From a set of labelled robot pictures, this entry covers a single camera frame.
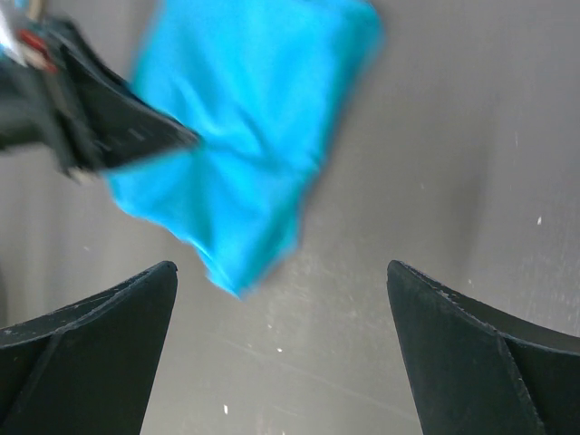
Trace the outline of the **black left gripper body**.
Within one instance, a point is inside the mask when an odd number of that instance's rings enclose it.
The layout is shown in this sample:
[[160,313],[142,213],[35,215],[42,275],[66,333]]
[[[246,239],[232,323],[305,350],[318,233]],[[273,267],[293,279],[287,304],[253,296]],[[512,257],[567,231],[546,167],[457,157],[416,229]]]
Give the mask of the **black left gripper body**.
[[40,142],[70,178],[100,170],[99,61],[76,23],[1,18],[1,149]]

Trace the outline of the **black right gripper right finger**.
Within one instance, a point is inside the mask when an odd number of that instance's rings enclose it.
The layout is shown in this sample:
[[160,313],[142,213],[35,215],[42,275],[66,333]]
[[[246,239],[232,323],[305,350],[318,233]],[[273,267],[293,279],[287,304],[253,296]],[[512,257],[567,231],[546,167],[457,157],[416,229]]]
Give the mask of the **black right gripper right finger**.
[[576,434],[579,339],[393,260],[387,291],[425,434]]

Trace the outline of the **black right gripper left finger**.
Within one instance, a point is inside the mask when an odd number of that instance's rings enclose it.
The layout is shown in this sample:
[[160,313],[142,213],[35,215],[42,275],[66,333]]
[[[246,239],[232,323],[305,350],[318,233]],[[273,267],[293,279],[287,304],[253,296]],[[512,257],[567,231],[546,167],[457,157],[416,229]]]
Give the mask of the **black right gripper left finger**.
[[1,331],[4,434],[138,434],[176,300],[163,261]]

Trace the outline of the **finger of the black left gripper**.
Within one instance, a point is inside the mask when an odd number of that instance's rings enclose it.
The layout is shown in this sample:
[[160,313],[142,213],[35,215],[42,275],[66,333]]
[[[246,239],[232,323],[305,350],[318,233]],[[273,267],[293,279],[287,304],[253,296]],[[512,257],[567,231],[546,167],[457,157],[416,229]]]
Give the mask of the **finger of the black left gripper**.
[[94,172],[119,167],[199,143],[195,131],[137,97],[93,52],[64,46],[61,54],[78,104],[75,130],[82,163]]

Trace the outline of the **turquoise t shirt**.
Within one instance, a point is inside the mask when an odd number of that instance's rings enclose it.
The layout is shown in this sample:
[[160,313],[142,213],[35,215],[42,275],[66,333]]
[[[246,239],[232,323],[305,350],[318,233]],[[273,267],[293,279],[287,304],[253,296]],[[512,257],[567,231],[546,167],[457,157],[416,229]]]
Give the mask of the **turquoise t shirt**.
[[305,196],[383,39],[366,1],[162,2],[131,87],[200,143],[110,171],[116,205],[244,295],[295,250]]

